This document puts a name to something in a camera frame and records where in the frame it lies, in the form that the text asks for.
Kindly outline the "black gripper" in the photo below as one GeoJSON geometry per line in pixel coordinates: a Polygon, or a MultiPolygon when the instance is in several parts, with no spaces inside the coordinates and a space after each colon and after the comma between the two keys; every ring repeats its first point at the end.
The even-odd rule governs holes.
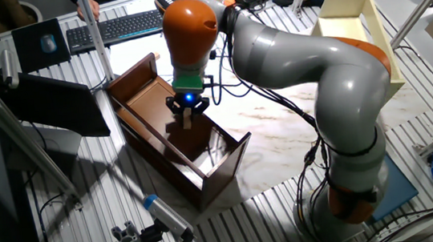
{"type": "Polygon", "coordinates": [[[192,108],[194,115],[203,114],[206,108],[210,105],[208,97],[202,97],[197,93],[179,93],[173,97],[167,97],[165,105],[174,115],[182,115],[184,108],[192,108]]]}

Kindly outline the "bare person hand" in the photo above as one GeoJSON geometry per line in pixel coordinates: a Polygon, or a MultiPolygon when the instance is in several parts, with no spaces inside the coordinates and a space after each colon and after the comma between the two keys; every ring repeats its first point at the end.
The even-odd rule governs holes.
{"type": "Polygon", "coordinates": [[[99,8],[98,2],[95,1],[95,0],[88,0],[88,1],[89,1],[89,5],[90,5],[90,8],[91,8],[91,12],[92,12],[95,20],[99,21],[99,11],[100,11],[100,8],[99,8]]]}

